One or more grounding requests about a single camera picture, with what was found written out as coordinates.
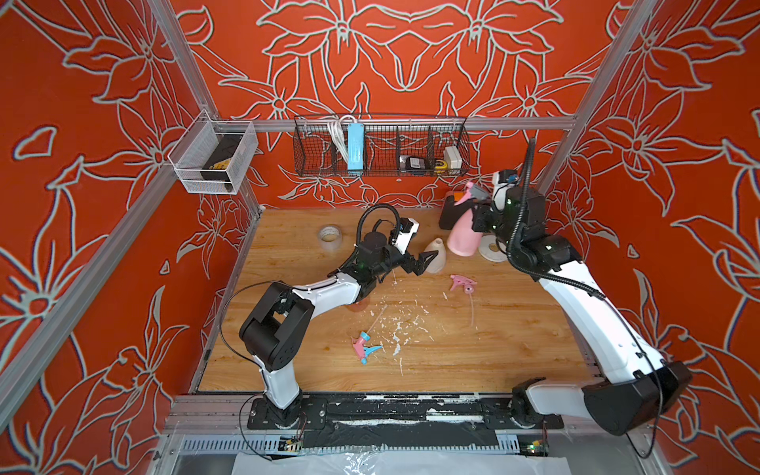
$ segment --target wire basket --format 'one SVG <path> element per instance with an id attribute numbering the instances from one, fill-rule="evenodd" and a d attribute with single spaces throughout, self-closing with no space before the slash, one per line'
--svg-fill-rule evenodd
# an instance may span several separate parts
<path id="1" fill-rule="evenodd" d="M 297 116 L 293 137 L 296 173 L 300 176 L 462 176 L 470 170 L 470 136 L 464 117 L 401 114 L 347 114 L 364 124 L 364 167 L 348 170 L 328 130 L 328 123 L 345 117 Z M 341 121 L 344 140 L 351 121 Z M 436 168 L 444 149 L 456 147 L 458 168 Z M 405 160 L 422 160 L 411 168 Z"/>
<path id="2" fill-rule="evenodd" d="M 183 139 L 189 137 L 192 137 L 190 144 L 180 147 Z M 229 149 L 236 147 L 233 153 L 224 155 L 229 156 L 229 162 L 223 168 L 209 169 L 209 160 L 220 144 Z M 169 153 L 169 161 L 188 192 L 236 195 L 257 147 L 253 122 L 215 121 L 201 111 Z"/>

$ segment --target metal grate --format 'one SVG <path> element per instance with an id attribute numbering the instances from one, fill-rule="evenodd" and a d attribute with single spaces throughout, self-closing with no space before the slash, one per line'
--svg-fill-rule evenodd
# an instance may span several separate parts
<path id="1" fill-rule="evenodd" d="M 464 117 L 351 115 L 364 124 L 364 176 L 462 176 L 470 170 L 470 136 Z M 351 176 L 337 152 L 327 123 L 338 116 L 298 116 L 293 157 L 300 176 Z M 342 122 L 344 140 L 349 122 Z M 457 169 L 435 169 L 446 147 L 456 147 L 462 157 Z M 404 166 L 400 157 L 424 161 L 421 169 Z"/>
<path id="2" fill-rule="evenodd" d="M 259 435 L 248 434 L 245 437 L 249 444 L 261 454 L 278 454 L 278 455 L 325 455 L 325 454 L 342 454 L 345 452 L 354 452 L 366 450 L 367 447 L 359 446 L 341 446 L 341 447 L 315 447 L 302 448 L 298 452 L 282 451 L 280 441 L 288 439 L 295 435 Z M 498 445 L 452 445 L 439 446 L 430 445 L 423 447 L 389 447 L 385 444 L 377 447 L 379 451 L 454 451 L 467 452 L 471 454 L 520 454 L 520 443 L 515 434 L 496 434 Z M 239 452 L 250 452 L 250 449 L 242 440 L 240 435 L 185 435 L 182 443 L 182 452 L 189 454 L 237 454 Z"/>

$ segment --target plastic sheet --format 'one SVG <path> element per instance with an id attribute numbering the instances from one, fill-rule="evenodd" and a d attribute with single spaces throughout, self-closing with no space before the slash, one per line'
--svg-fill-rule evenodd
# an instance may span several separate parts
<path id="1" fill-rule="evenodd" d="M 238 454 L 232 475 L 571 475 L 567 460 L 521 455 L 459 454 L 443 451 L 360 451 L 345 454 L 305 455 L 266 461 L 256 455 Z"/>

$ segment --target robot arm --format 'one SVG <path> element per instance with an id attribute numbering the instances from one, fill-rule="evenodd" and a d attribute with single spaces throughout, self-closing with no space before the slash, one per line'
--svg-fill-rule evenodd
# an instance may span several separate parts
<path id="1" fill-rule="evenodd" d="M 531 140 L 521 185 L 511 186 L 514 170 L 494 173 L 492 202 L 476 205 L 472 229 L 493 232 L 509 263 L 556 299 L 593 351 L 603 379 L 585 386 L 542 378 L 521 383 L 512 391 L 512 418 L 532 426 L 546 414 L 582 416 L 622 435 L 667 411 L 692 374 L 681 362 L 664 361 L 631 327 L 567 239 L 546 233 L 545 198 L 529 186 L 534 150 Z"/>
<path id="2" fill-rule="evenodd" d="M 379 208 L 393 211 L 394 229 L 388 237 L 373 230 L 362 238 L 364 220 Z M 351 256 L 336 271 L 326 280 L 306 286 L 272 283 L 243 322 L 240 339 L 259 366 L 267 398 L 274 410 L 279 411 L 282 425 L 288 426 L 298 415 L 301 391 L 293 372 L 293 358 L 301 347 L 309 322 L 336 307 L 364 299 L 396 267 L 408 274 L 425 272 L 438 251 L 423 252 L 419 258 L 407 252 L 419 228 L 415 220 L 400 217 L 389 204 L 369 208 L 359 219 Z M 284 315 L 282 323 L 274 317 L 275 313 Z"/>

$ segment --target pink spray nozzle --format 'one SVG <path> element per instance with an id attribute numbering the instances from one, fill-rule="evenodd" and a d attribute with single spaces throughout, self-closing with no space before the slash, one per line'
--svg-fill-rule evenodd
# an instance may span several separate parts
<path id="1" fill-rule="evenodd" d="M 364 346 L 364 343 L 369 341 L 369 335 L 365 331 L 363 331 L 357 339 L 351 338 L 351 340 L 353 350 L 356 352 L 356 356 L 359 358 L 359 361 L 361 361 L 363 365 L 367 364 L 367 356 L 373 354 L 377 350 L 382 349 L 382 345 L 371 348 Z"/>
<path id="2" fill-rule="evenodd" d="M 472 182 L 467 182 L 467 184 L 464 186 L 464 196 L 462 197 L 461 200 L 459 200 L 456 203 L 454 203 L 455 206 L 458 206 L 459 204 L 462 204 L 465 201 L 467 201 L 467 200 L 469 200 L 470 198 L 473 197 L 472 196 L 472 192 L 471 192 L 472 187 L 473 187 L 473 183 Z"/>
<path id="3" fill-rule="evenodd" d="M 464 293 L 469 294 L 475 292 L 475 284 L 477 284 L 476 281 L 468 279 L 463 275 L 452 274 L 450 277 L 454 281 L 451 285 L 451 289 L 449 290 L 450 292 L 453 292 L 454 289 L 459 286 L 462 286 L 464 288 Z"/>

